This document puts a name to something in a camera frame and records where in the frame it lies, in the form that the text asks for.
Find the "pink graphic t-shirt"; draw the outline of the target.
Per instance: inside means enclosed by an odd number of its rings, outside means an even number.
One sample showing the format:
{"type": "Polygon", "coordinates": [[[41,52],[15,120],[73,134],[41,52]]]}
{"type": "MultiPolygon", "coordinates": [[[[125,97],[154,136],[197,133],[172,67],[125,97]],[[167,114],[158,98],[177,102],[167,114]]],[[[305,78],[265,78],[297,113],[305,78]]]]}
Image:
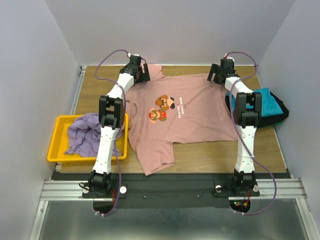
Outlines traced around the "pink graphic t-shirt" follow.
{"type": "Polygon", "coordinates": [[[128,139],[145,175],[174,165],[174,143],[238,139],[222,85],[205,73],[164,76],[162,66],[153,64],[148,70],[150,81],[126,93],[128,139]]]}

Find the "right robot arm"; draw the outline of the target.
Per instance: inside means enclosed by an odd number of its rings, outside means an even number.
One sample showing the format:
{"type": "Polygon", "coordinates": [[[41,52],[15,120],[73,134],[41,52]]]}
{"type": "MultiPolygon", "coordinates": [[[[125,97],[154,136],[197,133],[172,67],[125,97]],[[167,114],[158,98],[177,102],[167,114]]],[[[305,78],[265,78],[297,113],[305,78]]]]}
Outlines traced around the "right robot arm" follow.
{"type": "Polygon", "coordinates": [[[257,190],[254,166],[254,142],[262,118],[262,95],[249,89],[236,74],[235,61],[226,55],[220,64],[212,64],[207,80],[229,91],[230,113],[238,135],[237,160],[231,180],[215,183],[213,194],[218,198],[243,196],[257,190]]]}

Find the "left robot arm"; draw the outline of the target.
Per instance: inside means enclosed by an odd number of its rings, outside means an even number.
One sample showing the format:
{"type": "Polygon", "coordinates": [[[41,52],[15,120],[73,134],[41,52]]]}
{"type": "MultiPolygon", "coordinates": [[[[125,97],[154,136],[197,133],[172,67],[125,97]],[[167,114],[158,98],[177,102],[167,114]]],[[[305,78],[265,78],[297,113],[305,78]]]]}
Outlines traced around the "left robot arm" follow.
{"type": "Polygon", "coordinates": [[[100,96],[98,101],[100,142],[88,180],[89,189],[97,195],[106,196],[112,188],[112,156],[125,121],[126,93],[133,85],[150,80],[148,65],[142,64],[143,58],[138,54],[128,54],[128,58],[128,64],[120,69],[118,80],[110,92],[100,96]]]}

